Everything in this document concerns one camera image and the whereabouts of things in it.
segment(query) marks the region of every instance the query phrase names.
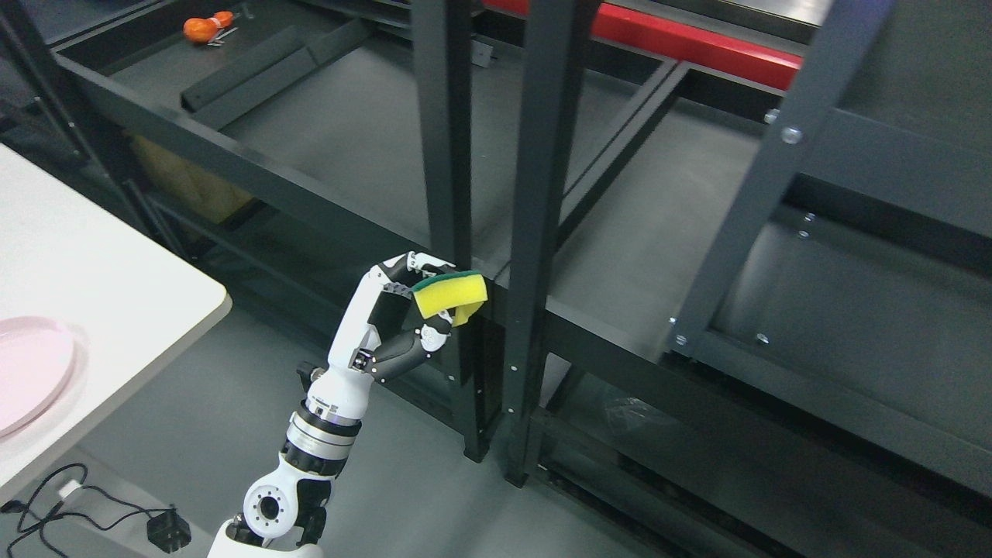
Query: orange handle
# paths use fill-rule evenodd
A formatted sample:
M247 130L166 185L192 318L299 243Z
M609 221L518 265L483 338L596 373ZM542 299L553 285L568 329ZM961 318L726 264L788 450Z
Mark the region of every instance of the orange handle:
M189 18L183 24L183 35L194 43L209 43L217 31L229 27L234 21L231 12L217 12L212 18Z

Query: yellow sponge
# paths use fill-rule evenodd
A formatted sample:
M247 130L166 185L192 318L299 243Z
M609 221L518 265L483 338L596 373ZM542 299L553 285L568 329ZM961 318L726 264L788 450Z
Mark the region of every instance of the yellow sponge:
M489 300L486 280L478 271L435 275L414 285L414 300L424 319L442 310L454 309L451 324L458 327Z

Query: pink plate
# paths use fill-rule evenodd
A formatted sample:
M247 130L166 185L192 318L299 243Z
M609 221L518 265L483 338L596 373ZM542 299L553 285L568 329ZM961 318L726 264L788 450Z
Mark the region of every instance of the pink plate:
M72 370L72 333L49 318L0 321L0 436L55 400Z

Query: robotic arm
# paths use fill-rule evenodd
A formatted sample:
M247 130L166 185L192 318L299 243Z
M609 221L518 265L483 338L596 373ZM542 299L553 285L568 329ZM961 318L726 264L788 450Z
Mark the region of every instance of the robotic arm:
M326 520L324 507L361 428L369 388L431 358L451 332L452 315L441 310L382 341L380 330L402 321L395 312L388 316L390 307L401 301L406 310L415 285L455 271L446 261L409 252L372 266L362 277L334 336L327 369L301 370L307 398L290 417L279 465L248 489L241 512L220 527L208 558L322 556L316 542ZM303 529L296 550L268 548L294 527Z

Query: power adapter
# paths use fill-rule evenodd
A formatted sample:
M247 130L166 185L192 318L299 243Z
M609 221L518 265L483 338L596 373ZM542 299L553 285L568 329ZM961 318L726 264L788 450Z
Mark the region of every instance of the power adapter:
M172 554L188 545L191 540L189 523L180 517L175 508L148 520L148 541L163 552Z

